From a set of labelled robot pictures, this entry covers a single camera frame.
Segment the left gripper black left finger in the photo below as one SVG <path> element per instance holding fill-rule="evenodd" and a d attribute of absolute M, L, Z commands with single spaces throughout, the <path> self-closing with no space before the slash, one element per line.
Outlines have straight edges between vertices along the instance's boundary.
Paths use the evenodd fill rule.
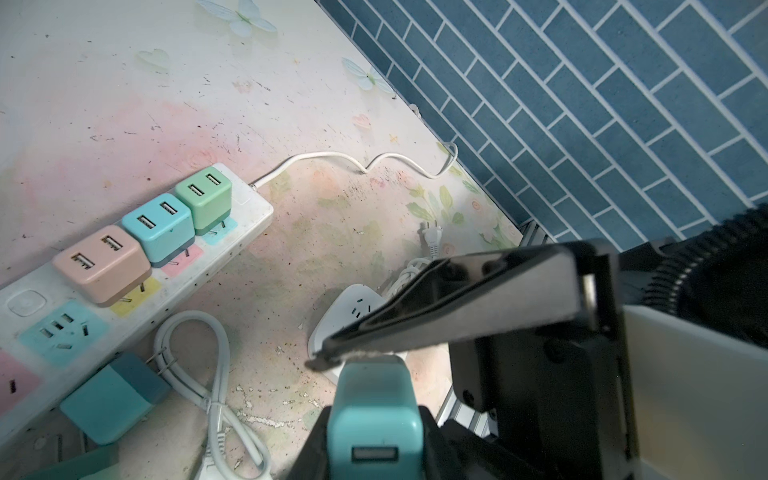
<path fill-rule="evenodd" d="M 331 410 L 331 406 L 326 406 L 320 412 L 286 477 L 287 480 L 328 480 L 330 478 L 327 426 Z"/>

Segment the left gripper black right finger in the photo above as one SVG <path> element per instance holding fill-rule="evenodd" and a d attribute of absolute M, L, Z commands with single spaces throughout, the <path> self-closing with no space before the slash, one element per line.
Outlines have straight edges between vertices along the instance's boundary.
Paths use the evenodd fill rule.
<path fill-rule="evenodd" d="M 465 475 L 461 464 L 425 406 L 419 406 L 423 425 L 423 478 L 427 480 L 460 480 Z"/>

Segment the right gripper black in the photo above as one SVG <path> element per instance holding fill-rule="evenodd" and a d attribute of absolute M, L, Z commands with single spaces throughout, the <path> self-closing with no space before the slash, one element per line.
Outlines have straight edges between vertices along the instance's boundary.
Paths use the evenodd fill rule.
<path fill-rule="evenodd" d="M 618 267 L 617 250 L 604 240 L 436 260 L 324 340 L 306 366 L 326 371 L 453 343 L 453 391 L 487 414 L 490 428 L 483 437 L 447 422 L 465 477 L 635 479 L 639 445 Z"/>

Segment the pink plug adapter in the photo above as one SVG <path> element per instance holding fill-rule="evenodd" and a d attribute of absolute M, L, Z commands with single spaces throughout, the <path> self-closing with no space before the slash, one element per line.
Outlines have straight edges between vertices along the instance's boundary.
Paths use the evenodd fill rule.
<path fill-rule="evenodd" d="M 152 274 L 139 242 L 117 225 L 106 226 L 59 252 L 52 264 L 100 307 L 113 305 Z"/>

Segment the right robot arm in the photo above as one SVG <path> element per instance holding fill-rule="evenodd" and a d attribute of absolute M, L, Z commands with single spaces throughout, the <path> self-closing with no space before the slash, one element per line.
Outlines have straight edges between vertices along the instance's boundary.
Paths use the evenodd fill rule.
<path fill-rule="evenodd" d="M 767 208 L 437 259 L 327 337 L 293 479 L 763 479 Z"/>

